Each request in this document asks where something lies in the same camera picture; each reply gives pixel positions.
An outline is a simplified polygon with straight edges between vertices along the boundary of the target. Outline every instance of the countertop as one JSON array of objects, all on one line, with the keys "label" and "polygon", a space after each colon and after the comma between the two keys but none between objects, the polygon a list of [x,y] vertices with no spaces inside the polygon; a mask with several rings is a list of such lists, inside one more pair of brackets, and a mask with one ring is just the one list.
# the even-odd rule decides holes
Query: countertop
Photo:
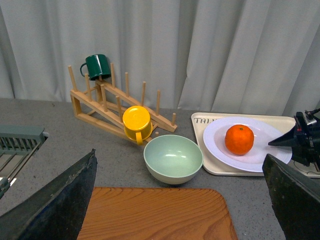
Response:
[{"label": "countertop", "polygon": [[[172,113],[176,113],[175,123],[178,127],[174,133],[157,128],[159,135],[180,135],[196,143],[191,122],[191,115],[196,112],[160,109],[159,113],[169,120]],[[143,146],[75,118],[69,102],[2,98],[0,113],[0,124],[41,126],[49,134],[0,200],[0,215],[26,200],[92,149],[96,149],[96,187],[214,189],[226,200],[239,240],[285,239],[272,209],[264,177],[216,176],[201,168],[192,180],[171,186],[156,180],[148,172]]]}]

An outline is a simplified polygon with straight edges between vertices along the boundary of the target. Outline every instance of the mug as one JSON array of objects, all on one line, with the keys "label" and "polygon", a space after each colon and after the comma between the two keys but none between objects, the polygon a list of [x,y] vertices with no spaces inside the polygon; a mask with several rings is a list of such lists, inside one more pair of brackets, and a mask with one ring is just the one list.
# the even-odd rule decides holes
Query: mug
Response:
[{"label": "mug", "polygon": [[88,68],[88,75],[90,80],[96,80],[101,76],[103,79],[109,78],[111,76],[110,67],[108,64],[107,57],[103,54],[95,54],[88,56],[85,59],[85,63],[80,67],[80,73],[85,76],[82,72],[83,66],[86,65]]},{"label": "mug", "polygon": [[131,106],[125,110],[122,121],[125,135],[138,145],[150,137],[153,126],[150,113],[143,106]]}]

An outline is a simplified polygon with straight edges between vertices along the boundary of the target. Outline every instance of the plate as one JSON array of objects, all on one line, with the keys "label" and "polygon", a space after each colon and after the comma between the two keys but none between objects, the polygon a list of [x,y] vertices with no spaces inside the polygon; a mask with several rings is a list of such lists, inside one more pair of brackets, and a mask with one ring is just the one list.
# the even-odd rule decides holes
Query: plate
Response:
[{"label": "plate", "polygon": [[[232,154],[225,146],[227,130],[236,124],[248,126],[254,134],[252,149],[245,155]],[[224,117],[211,122],[203,132],[203,141],[209,152],[221,162],[248,172],[262,173],[262,165],[267,154],[271,154],[285,164],[292,157],[291,147],[269,146],[268,142],[283,134],[273,126],[253,118]]]}]

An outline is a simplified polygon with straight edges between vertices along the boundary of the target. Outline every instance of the green mug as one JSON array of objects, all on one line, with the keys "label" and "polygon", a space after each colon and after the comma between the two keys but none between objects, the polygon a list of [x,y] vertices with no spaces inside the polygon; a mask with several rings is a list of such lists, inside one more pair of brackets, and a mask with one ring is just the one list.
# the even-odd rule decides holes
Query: green mug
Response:
[{"label": "green mug", "polygon": [[92,81],[98,79],[99,76],[101,76],[103,79],[111,77],[111,71],[107,57],[103,54],[91,55],[85,59],[85,63],[80,67],[80,73],[82,76],[85,76],[82,72],[84,65],[86,65],[89,78]]}]

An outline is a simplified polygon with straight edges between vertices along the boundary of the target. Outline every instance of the tangerine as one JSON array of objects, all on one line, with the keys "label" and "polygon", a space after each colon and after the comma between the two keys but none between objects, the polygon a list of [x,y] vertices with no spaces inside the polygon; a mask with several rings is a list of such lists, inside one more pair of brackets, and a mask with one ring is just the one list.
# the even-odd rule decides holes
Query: tangerine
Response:
[{"label": "tangerine", "polygon": [[236,124],[225,134],[224,144],[235,155],[245,155],[254,145],[254,132],[246,125]]}]

